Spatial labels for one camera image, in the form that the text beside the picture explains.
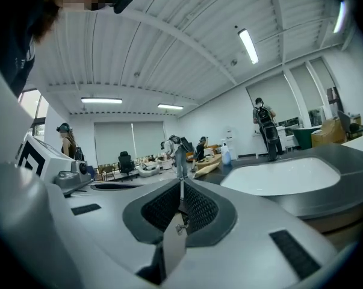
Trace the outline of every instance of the woman with vr headset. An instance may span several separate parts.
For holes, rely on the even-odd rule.
[[[57,128],[57,131],[60,133],[60,138],[62,138],[61,152],[74,159],[76,143],[73,135],[73,129],[70,128],[69,124],[62,123],[61,126]]]
[[[129,4],[124,0],[123,5],[117,5],[116,1],[0,0],[0,73],[15,96],[22,93],[33,67],[34,44],[52,29],[62,8],[98,10],[113,5],[123,10]]]

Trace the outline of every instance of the white wall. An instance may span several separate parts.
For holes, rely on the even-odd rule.
[[[324,53],[346,113],[360,113],[363,123],[363,35],[357,30],[345,51]]]
[[[175,117],[163,116],[138,116],[135,114],[124,114],[118,116],[104,117],[70,117],[69,124],[73,128],[73,133],[77,144],[81,147],[88,165],[98,167],[95,147],[95,123],[96,122],[156,122],[163,121],[166,136],[178,133],[178,123]]]
[[[181,117],[180,135],[192,141],[194,146],[201,136],[208,136],[208,144],[214,145],[220,144],[231,129],[237,155],[253,154],[252,110],[247,90],[241,85]]]
[[[67,122],[67,120],[62,118],[58,113],[55,112],[55,110],[51,106],[49,106],[48,112],[46,114],[45,134],[43,141],[51,145],[58,151],[61,151],[62,139],[57,132],[57,127],[64,122]]]

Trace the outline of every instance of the black rubber pad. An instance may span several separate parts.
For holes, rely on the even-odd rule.
[[[287,230],[276,231],[270,236],[300,279],[305,279],[320,269],[320,265]]]
[[[95,210],[101,209],[98,204],[91,204],[91,205],[83,205],[81,207],[72,208],[72,212],[74,215],[85,214],[88,212],[92,212]]]

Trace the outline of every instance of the ceiling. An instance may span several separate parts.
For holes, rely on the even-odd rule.
[[[343,43],[348,27],[332,33],[338,11],[337,0],[135,0],[120,15],[65,11],[37,47],[28,83],[73,115],[185,114],[272,66]],[[123,103],[82,104],[89,96]]]

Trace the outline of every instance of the person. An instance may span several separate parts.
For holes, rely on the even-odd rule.
[[[259,118],[258,118],[256,113],[258,112],[258,108],[260,108],[262,106],[270,112],[270,115],[271,115],[272,119],[274,117],[276,117],[276,113],[272,110],[271,106],[266,105],[261,98],[257,98],[255,103],[256,103],[256,108],[253,109],[253,122],[254,122],[254,124],[259,125],[260,133],[261,133],[261,135],[263,137],[264,144],[265,144],[265,146],[266,146],[266,148],[268,150],[267,139],[266,139],[265,134],[264,134],[264,132],[262,130],[262,123],[259,121]],[[282,155],[284,152],[283,152],[282,143],[280,142],[279,137],[278,137],[278,143],[277,143],[276,147],[278,149],[278,154]]]
[[[188,178],[187,151],[177,141],[179,137],[172,135],[161,143],[161,150],[165,149],[168,158],[176,161],[177,178]]]
[[[208,138],[203,136],[200,138],[199,144],[193,155],[192,172],[196,172],[196,160],[201,161],[204,158],[204,149],[208,146]]]
[[[35,44],[41,43],[62,8],[97,10],[109,0],[1,0],[0,73],[18,98],[34,65]]]
[[[60,133],[60,138],[62,138],[61,152],[74,159],[76,143],[73,135],[73,129],[70,128],[69,124],[62,123],[57,130]]]

